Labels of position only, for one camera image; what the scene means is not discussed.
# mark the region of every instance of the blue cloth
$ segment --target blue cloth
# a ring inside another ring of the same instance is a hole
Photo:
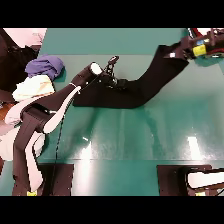
[[[64,64],[60,58],[45,54],[30,61],[25,72],[28,73],[29,78],[36,75],[47,75],[53,81],[60,75],[63,67]]]

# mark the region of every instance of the table surface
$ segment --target table surface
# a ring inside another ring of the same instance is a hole
[[[114,55],[120,56],[115,75],[136,79],[158,45],[184,35],[180,28],[49,28],[40,55],[56,55],[65,63],[54,81],[60,90],[89,63],[104,67]],[[72,195],[159,195],[158,164],[223,167],[223,71],[220,59],[192,61],[156,97],[132,110],[71,105],[58,162],[74,163]],[[58,134],[59,127],[47,136],[39,162],[54,161]],[[6,162],[0,195],[11,195],[11,170],[12,162]]]

